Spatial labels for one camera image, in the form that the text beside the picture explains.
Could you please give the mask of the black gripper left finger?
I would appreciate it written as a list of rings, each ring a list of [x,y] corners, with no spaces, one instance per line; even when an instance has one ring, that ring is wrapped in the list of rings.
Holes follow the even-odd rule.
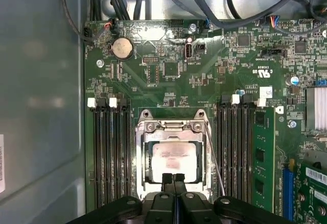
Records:
[[[162,175],[161,192],[149,193],[144,200],[124,196],[69,223],[173,223],[175,196],[171,173]]]

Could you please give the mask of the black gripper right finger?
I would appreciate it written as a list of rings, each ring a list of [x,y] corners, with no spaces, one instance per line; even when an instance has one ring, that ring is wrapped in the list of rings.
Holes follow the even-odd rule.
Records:
[[[239,199],[222,196],[209,203],[198,193],[188,192],[184,175],[174,175],[182,223],[289,223],[289,220]]]

